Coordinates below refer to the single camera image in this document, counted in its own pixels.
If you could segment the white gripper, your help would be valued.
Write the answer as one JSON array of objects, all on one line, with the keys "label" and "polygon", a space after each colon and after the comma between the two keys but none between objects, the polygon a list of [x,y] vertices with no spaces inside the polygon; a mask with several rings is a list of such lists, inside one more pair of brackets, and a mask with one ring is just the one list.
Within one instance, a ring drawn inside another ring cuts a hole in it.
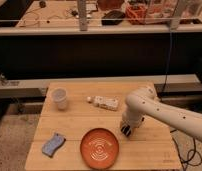
[{"label": "white gripper", "polygon": [[131,129],[138,128],[144,120],[142,115],[124,112],[122,114],[121,126],[129,126]]}]

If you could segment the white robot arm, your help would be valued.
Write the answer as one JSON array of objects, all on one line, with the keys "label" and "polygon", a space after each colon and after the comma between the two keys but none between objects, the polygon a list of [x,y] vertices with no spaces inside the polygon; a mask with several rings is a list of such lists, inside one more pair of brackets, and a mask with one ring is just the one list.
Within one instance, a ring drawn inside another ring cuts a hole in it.
[{"label": "white robot arm", "polygon": [[143,122],[144,115],[148,115],[202,142],[201,113],[163,104],[155,97],[151,87],[140,87],[126,96],[126,110],[120,122],[125,136],[131,135]]}]

